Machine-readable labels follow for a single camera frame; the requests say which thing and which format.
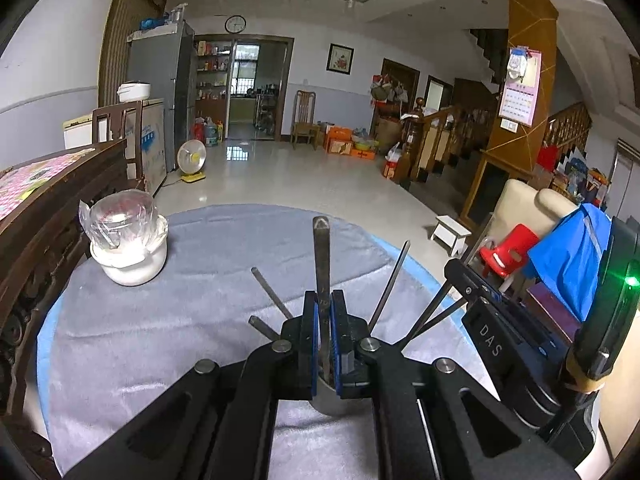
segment plastic bag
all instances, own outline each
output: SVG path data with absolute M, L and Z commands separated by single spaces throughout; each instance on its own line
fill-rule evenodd
M 396 145 L 389 150 L 385 158 L 389 162 L 397 162 L 400 160 L 400 155 L 402 155 L 402 149 L 400 148 L 400 143 L 396 142 Z
M 137 189 L 106 196 L 91 208 L 80 202 L 78 216 L 94 246 L 105 251 L 144 257 L 158 231 L 154 199 Z

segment framed picture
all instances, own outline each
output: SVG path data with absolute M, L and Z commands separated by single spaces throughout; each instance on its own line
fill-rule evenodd
M 332 43 L 329 47 L 329 59 L 326 60 L 326 69 L 341 74 L 351 73 L 353 61 L 353 49 L 348 46 Z

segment metal rod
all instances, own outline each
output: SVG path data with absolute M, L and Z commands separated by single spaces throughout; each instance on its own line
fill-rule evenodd
M 271 341 L 277 341 L 278 339 L 280 339 L 280 334 L 278 334 L 273 328 L 267 325 L 258 316 L 249 316 L 249 324 L 263 336 L 265 336 L 265 338 Z
M 314 218 L 314 254 L 316 256 L 316 290 L 318 294 L 318 318 L 320 322 L 320 363 L 324 381 L 330 383 L 330 228 L 326 216 Z
M 473 245 L 469 245 L 466 247 L 464 254 L 462 254 L 462 257 L 460 258 L 460 260 L 462 260 L 462 262 L 465 265 L 469 264 L 469 262 L 473 259 L 473 257 L 476 256 L 476 253 L 478 252 L 479 248 L 486 242 L 486 232 L 489 230 L 489 225 L 491 225 L 491 222 L 493 219 L 494 219 L 494 214 L 489 213 L 479 228 L 480 234 L 478 238 L 476 238 L 476 242 Z M 411 330 L 409 330 L 406 336 L 404 336 L 402 339 L 398 340 L 395 343 L 396 346 L 400 347 L 401 351 L 404 349 L 405 346 L 409 344 L 409 341 L 411 341 L 411 339 L 413 339 L 418 335 L 418 331 L 420 330 L 420 328 L 429 320 L 429 318 L 435 312 L 438 305 L 442 302 L 442 300 L 444 300 L 446 295 L 449 293 L 452 286 L 453 286 L 452 283 L 445 280 L 445 282 L 440 287 L 440 290 L 436 293 L 436 295 L 433 297 L 431 302 L 428 304 L 427 308 L 418 318 L 418 321 L 416 321 L 414 325 L 411 327 Z
M 255 277 L 255 279 L 258 280 L 258 283 L 260 283 L 260 286 L 264 289 L 267 295 L 271 298 L 271 301 L 273 301 L 273 303 L 275 303 L 281 313 L 284 314 L 284 317 L 286 317 L 287 319 L 292 319 L 293 314 L 290 313 L 289 309 L 284 305 L 284 303 L 282 303 L 282 300 L 271 288 L 271 285 L 267 283 L 267 280 L 264 279 L 264 276 L 260 273 L 260 270 L 258 270 L 257 267 L 252 267 L 251 273 Z
M 414 323 L 414 325 L 411 327 L 411 330 L 409 330 L 407 335 L 404 336 L 401 340 L 396 342 L 396 346 L 400 347 L 401 351 L 404 349 L 405 346 L 409 344 L 409 341 L 411 341 L 411 339 L 416 337 L 420 328 L 429 320 L 429 318 L 431 317 L 431 314 L 435 312 L 438 305 L 442 303 L 442 300 L 444 300 L 446 295 L 449 293 L 449 291 L 451 290 L 451 287 L 452 287 L 451 283 L 448 281 L 445 281 L 440 287 L 440 290 L 436 292 L 436 295 L 429 302 L 427 308 L 424 309 L 424 312 L 420 314 L 418 321 Z
M 436 326 L 443 319 L 447 319 L 447 317 L 451 316 L 451 314 L 453 314 L 457 309 L 464 306 L 465 303 L 467 303 L 466 299 L 460 298 L 459 300 L 455 301 L 451 306 L 448 306 L 445 310 L 443 310 L 441 313 L 435 316 L 433 319 L 428 320 L 424 325 L 420 327 L 420 330 L 418 330 L 418 333 L 414 336 L 414 339 L 419 335 L 422 335 L 425 332 L 427 332 L 428 329 Z
M 371 333 L 371 331 L 373 330 L 373 327 L 375 327 L 376 323 L 378 322 L 378 318 L 380 317 L 380 314 L 382 314 L 382 309 L 386 305 L 386 300 L 388 300 L 389 295 L 391 295 L 391 290 L 394 288 L 394 285 L 396 284 L 396 279 L 398 278 L 400 269 L 402 269 L 402 264 L 404 263 L 404 259 L 406 258 L 406 255 L 409 252 L 409 247 L 411 247 L 411 242 L 407 240 L 402 246 L 402 251 L 400 251 L 400 254 L 398 255 L 398 259 L 396 260 L 396 266 L 394 267 L 394 270 L 391 272 L 391 276 L 389 276 L 389 281 L 386 282 L 386 287 L 384 292 L 382 293 L 382 296 L 380 297 L 378 306 L 373 312 L 373 316 L 371 316 L 371 320 L 369 321 L 369 325 L 367 326 L 367 328 L 369 329 L 369 333 Z

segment blue cloth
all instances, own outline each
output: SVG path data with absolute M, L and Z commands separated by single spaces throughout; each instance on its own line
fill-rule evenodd
M 589 223 L 593 226 L 591 233 Z M 538 275 L 580 322 L 586 319 L 593 302 L 610 231 L 611 220 L 602 211 L 582 204 L 527 253 L 525 275 Z
M 49 432 L 49 367 L 51 356 L 51 345 L 53 343 L 53 335 L 56 333 L 56 325 L 58 317 L 62 309 L 62 298 L 65 295 L 60 294 L 56 303 L 49 309 L 49 313 L 42 324 L 40 332 L 38 332 L 38 345 L 36 350 L 36 380 L 38 382 L 38 396 L 40 397 L 40 409 L 42 410 L 42 418 L 44 425 Z
M 377 243 L 380 247 L 382 247 L 387 254 L 389 254 L 393 258 L 398 258 L 400 254 L 400 249 L 394 247 L 393 245 L 385 242 L 381 238 L 377 238 L 373 235 L 370 235 L 373 241 Z M 421 264 L 416 262 L 411 256 L 407 255 L 404 260 L 404 264 L 402 265 L 404 270 L 406 270 L 410 275 L 412 275 L 424 288 L 426 288 L 431 294 L 435 294 L 439 288 L 440 283 L 430 275 L 430 273 L 423 267 Z M 40 329 L 40 333 L 38 334 L 38 349 L 36 355 L 36 375 L 38 381 L 38 394 L 40 396 L 40 409 L 42 410 L 42 417 L 44 418 L 45 426 L 47 427 L 47 431 L 49 431 L 49 368 L 50 368 L 50 354 L 51 354 L 51 345 L 53 343 L 53 336 L 56 332 L 56 325 L 58 324 L 58 317 L 60 316 L 60 310 L 62 309 L 64 292 L 60 294 L 60 297 L 53 304 L 45 321 Z M 442 301 L 443 308 L 447 308 L 453 304 L 453 300 L 446 296 Z M 465 340 L 472 345 L 471 337 L 466 331 L 465 327 L 462 325 L 462 316 L 464 312 L 462 309 L 458 309 L 451 316 L 451 320 L 456 325 L 457 329 L 460 330 Z

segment gray tablecloth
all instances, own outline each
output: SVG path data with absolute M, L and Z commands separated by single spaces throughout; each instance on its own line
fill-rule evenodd
M 64 473 L 153 401 L 193 364 L 245 359 L 266 339 L 247 324 L 257 314 L 280 329 L 282 314 L 255 281 L 258 267 L 296 316 L 315 289 L 312 218 L 265 205 L 210 206 L 172 215 L 168 257 L 151 282 L 109 280 L 88 260 L 65 292 L 50 356 L 49 437 Z M 332 288 L 351 314 L 369 319 L 394 261 L 363 229 L 332 219 Z M 431 299 L 401 271 L 374 335 L 403 336 Z M 405 355 L 450 356 L 483 384 L 475 349 L 446 320 L 414 340 Z M 319 456 L 326 457 L 319 461 Z M 281 402 L 270 478 L 376 478 L 370 412 L 335 419 L 308 402 Z

